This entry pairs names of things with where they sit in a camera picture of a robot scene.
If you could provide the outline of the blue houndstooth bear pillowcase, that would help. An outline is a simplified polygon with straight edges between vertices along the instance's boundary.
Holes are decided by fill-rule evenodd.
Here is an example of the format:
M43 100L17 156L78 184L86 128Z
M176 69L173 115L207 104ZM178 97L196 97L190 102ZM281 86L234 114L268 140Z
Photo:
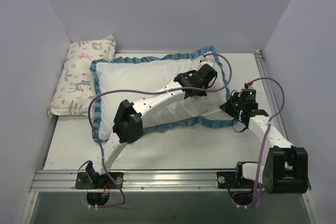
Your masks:
M92 139L106 142L112 137L113 119L123 100L134 102L146 92L163 91L180 73L197 70L203 60L211 60L217 79L211 81L206 96L191 97L174 102L143 119L145 133L164 132L177 126L200 124L210 129L230 127L234 121L219 107L230 98L227 87L228 72L224 60L216 55L213 46L201 48L191 54L170 54L162 58L115 58L111 61L94 60L90 66L96 95L103 95L92 105Z

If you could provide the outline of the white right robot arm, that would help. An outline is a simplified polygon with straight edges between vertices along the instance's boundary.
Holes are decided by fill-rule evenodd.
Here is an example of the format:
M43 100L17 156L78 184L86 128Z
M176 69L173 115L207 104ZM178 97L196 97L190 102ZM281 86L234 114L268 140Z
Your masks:
M308 189L308 153L295 147L270 122L268 113L259 109L256 90L241 89L219 107L261 142L257 162L238 162L233 181L244 187L250 181L262 185L269 194L304 194Z

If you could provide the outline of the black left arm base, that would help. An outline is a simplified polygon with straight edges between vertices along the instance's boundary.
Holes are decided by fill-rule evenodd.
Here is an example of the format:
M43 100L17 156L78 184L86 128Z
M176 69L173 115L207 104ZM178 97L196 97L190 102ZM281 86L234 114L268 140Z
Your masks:
M99 174L92 161L84 162L77 170L75 189L118 189L122 188L123 173Z

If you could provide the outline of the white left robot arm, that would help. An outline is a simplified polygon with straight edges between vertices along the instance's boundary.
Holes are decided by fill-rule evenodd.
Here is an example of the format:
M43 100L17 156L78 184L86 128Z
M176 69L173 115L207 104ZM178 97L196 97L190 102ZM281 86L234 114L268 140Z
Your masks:
M132 144L142 137L144 119L175 102L194 96L206 96L210 82L214 82L217 75L217 71L206 63L198 70L178 74L173 81L157 92L119 90L119 92L146 94L147 97L134 102L124 100L120 103L113 119L114 126L112 127L112 133L116 134L119 139L108 142L107 151L104 151L101 139L93 126L90 111L97 99L118 91L112 90L96 96L89 104L88 119L92 132L98 140L101 158L88 163L86 167L88 183L94 188L100 188L106 183L106 174L109 173L119 154L128 144Z

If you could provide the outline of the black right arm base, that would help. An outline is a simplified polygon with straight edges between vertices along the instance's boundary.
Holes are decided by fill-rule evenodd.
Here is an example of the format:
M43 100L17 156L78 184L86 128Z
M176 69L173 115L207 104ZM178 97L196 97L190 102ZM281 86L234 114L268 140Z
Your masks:
M219 189L249 189L252 190L254 181L243 177L243 164L247 162L237 162L233 169L224 169L216 172L217 187Z

